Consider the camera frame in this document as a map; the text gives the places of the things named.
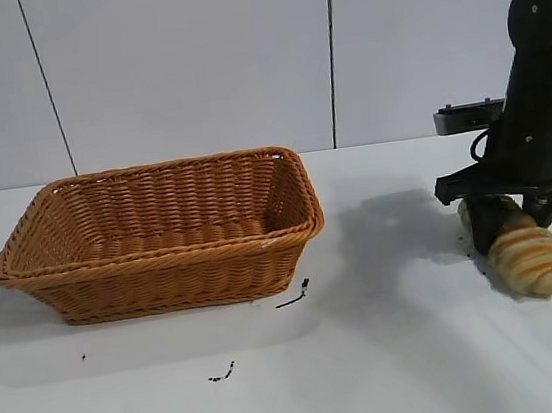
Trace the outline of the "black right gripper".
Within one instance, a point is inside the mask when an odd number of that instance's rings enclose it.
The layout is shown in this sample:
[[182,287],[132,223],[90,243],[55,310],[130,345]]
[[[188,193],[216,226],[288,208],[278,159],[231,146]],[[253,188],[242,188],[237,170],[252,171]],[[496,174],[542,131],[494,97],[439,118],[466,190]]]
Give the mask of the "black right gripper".
[[[499,119],[485,132],[484,154],[475,164],[435,183],[445,205],[472,195],[529,194],[523,211],[537,226],[552,224],[552,49],[517,51]],[[466,200],[473,245],[486,255],[504,223],[497,196]]]

